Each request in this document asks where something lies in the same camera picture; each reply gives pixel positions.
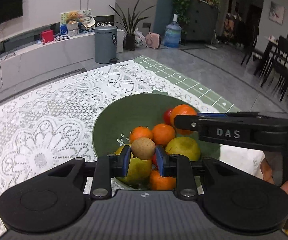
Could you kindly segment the red box on console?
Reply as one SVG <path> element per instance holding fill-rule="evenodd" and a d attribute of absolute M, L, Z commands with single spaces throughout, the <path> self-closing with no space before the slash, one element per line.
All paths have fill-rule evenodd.
<path fill-rule="evenodd" d="M 54 32 L 53 30 L 45 30 L 41 33 L 41 42 L 42 44 L 53 42 L 54 41 Z"/>

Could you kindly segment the dark cabinet with plants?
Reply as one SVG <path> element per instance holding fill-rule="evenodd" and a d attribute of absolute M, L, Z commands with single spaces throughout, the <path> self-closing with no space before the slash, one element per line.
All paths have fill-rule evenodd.
<path fill-rule="evenodd" d="M 172 0 L 181 26 L 181 44 L 211 43 L 219 14 L 219 0 Z"/>

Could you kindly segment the tangerine in bowl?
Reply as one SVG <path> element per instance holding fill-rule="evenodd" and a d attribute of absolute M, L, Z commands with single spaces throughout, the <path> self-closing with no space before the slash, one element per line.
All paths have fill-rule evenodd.
<path fill-rule="evenodd" d="M 157 124 L 152 129 L 153 141 L 156 145 L 166 146 L 175 138 L 175 130 L 167 124 Z"/>
<path fill-rule="evenodd" d="M 134 142 L 136 139 L 139 138 L 148 138 L 153 139 L 153 133 L 148 127 L 139 126 L 134 128 L 129 135 L 130 143 Z"/>

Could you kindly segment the yellow apple in bowl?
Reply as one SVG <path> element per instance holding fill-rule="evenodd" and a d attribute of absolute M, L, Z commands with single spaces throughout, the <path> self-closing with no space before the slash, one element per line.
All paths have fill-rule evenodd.
<path fill-rule="evenodd" d="M 188 157 L 191 161 L 200 159 L 200 148 L 198 143 L 190 137 L 176 137 L 165 147 L 167 154 L 180 154 Z"/>

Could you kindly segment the brown kiwi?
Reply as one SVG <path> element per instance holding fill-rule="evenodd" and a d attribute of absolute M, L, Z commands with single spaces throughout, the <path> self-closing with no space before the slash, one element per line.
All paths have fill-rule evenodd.
<path fill-rule="evenodd" d="M 139 138 L 131 144 L 132 154 L 141 160 L 149 160 L 155 154 L 155 143 L 149 138 Z"/>

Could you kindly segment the black dining chairs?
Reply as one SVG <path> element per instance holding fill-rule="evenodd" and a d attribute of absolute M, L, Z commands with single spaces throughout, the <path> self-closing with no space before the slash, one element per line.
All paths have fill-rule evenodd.
<path fill-rule="evenodd" d="M 259 28 L 254 25 L 251 32 L 247 36 L 245 44 L 246 54 L 242 63 L 248 63 L 251 57 L 255 54 L 260 56 L 253 75 L 262 78 L 261 85 L 263 86 L 271 73 L 279 75 L 279 79 L 275 88 L 279 90 L 280 100 L 283 100 L 288 89 L 288 39 L 283 36 L 275 39 L 273 37 L 267 38 L 267 46 L 263 52 L 256 49 L 259 36 Z"/>

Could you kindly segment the teddy bear toy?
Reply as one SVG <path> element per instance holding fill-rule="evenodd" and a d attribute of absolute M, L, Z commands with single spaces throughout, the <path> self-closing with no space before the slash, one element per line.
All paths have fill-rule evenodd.
<path fill-rule="evenodd" d="M 67 24 L 74 24 L 79 22 L 79 13 L 77 11 L 69 12 L 66 16 L 66 23 Z"/>

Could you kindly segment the white lace tablecloth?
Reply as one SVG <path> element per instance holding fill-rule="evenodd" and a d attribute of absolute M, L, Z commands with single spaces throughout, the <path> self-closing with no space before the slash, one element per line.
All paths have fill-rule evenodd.
<path fill-rule="evenodd" d="M 71 158 L 95 160 L 91 136 L 99 114 L 124 96 L 151 92 L 218 112 L 134 60 L 56 81 L 1 105 L 0 195 Z M 4 231 L 0 220 L 0 235 Z"/>

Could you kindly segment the white marble tv console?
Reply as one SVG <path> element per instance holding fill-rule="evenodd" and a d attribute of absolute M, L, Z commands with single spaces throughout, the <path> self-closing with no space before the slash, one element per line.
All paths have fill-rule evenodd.
<path fill-rule="evenodd" d="M 95 57 L 95 33 L 33 44 L 0 57 L 0 92 L 47 72 Z"/>

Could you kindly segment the white plastic bag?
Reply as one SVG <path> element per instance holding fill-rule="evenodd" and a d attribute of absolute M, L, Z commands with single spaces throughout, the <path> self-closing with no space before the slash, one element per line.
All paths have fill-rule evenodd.
<path fill-rule="evenodd" d="M 147 47 L 146 38 L 144 37 L 143 33 L 139 31 L 138 28 L 135 29 L 134 35 L 135 35 L 135 47 L 146 48 Z"/>

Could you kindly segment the pink small heater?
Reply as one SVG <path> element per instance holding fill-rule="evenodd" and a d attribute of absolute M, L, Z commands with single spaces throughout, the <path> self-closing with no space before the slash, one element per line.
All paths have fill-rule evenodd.
<path fill-rule="evenodd" d="M 146 35 L 146 44 L 147 47 L 153 49 L 159 49 L 161 46 L 161 37 L 157 33 L 148 33 Z"/>

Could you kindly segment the yellow-green pear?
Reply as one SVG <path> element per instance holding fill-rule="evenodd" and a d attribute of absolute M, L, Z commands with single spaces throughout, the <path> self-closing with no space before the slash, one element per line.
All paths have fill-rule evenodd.
<path fill-rule="evenodd" d="M 143 183 L 150 176 L 151 170 L 151 160 L 141 160 L 131 152 L 127 176 L 117 177 L 117 179 L 127 185 L 136 186 Z"/>

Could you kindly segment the red tomato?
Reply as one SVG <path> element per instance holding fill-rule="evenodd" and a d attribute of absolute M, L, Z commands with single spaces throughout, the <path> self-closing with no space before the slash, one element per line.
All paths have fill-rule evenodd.
<path fill-rule="evenodd" d="M 170 126 L 173 126 L 173 118 L 172 118 L 172 108 L 165 111 L 163 114 L 164 123 Z"/>
<path fill-rule="evenodd" d="M 152 164 L 153 164 L 155 167 L 158 167 L 158 165 L 157 165 L 157 160 L 156 160 L 156 154 L 154 154 L 153 157 L 152 157 Z"/>

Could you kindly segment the large orange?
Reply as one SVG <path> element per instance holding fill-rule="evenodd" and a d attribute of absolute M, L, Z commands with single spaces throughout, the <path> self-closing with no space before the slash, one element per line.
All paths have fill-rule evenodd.
<path fill-rule="evenodd" d="M 187 136 L 198 132 L 197 115 L 195 108 L 183 104 L 172 109 L 169 119 L 178 134 Z"/>

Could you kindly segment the small tangerine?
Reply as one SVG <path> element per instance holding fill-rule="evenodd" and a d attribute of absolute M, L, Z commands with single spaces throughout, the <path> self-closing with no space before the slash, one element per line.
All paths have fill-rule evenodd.
<path fill-rule="evenodd" d="M 162 177 L 158 170 L 153 170 L 149 176 L 149 188 L 154 191 L 173 190 L 176 187 L 176 179 Z"/>

